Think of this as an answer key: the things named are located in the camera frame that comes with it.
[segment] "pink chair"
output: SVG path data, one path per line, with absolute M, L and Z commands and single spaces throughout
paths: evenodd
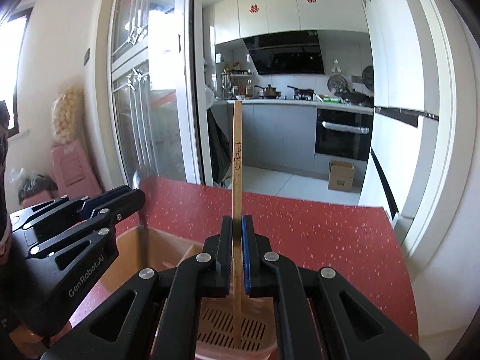
M 60 196 L 93 198 L 102 193 L 82 144 L 77 139 L 68 145 L 54 147 L 52 162 Z

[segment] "bag of snacks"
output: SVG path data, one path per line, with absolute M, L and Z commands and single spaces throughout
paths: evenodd
M 83 90 L 70 88 L 52 106 L 53 138 L 63 145 L 77 138 L 83 114 Z

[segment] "kitchen counter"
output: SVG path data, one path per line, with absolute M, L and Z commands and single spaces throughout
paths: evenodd
M 215 104 L 234 104 L 235 100 L 216 100 Z M 280 105 L 304 105 L 306 107 L 316 107 L 322 109 L 331 109 L 334 111 L 355 112 L 357 114 L 373 115 L 374 109 L 361 107 L 360 105 L 324 103 L 318 100 L 289 100 L 289 99 L 250 99 L 241 100 L 243 104 L 280 104 Z
M 218 234 L 231 214 L 231 191 L 159 178 L 157 201 L 148 226 L 203 242 Z M 272 248 L 297 265 L 318 270 L 332 266 L 418 341 L 415 302 L 409 274 L 383 208 L 342 206 L 244 192 L 243 212 Z M 116 226 L 117 236 L 138 225 L 132 215 Z M 71 318 L 81 321 L 109 293 L 94 287 Z

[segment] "door handle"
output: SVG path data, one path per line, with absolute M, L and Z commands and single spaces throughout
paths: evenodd
M 349 126 L 346 124 L 337 124 L 330 122 L 322 122 L 322 126 L 327 130 L 340 131 L 340 132 L 352 132 L 354 134 L 367 135 L 370 133 L 370 128 L 368 127 L 357 127 Z

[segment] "gray tile floor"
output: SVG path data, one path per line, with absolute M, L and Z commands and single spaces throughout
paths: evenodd
M 360 191 L 342 192 L 328 189 L 328 181 L 244 166 L 243 190 L 284 198 L 314 202 L 358 205 Z

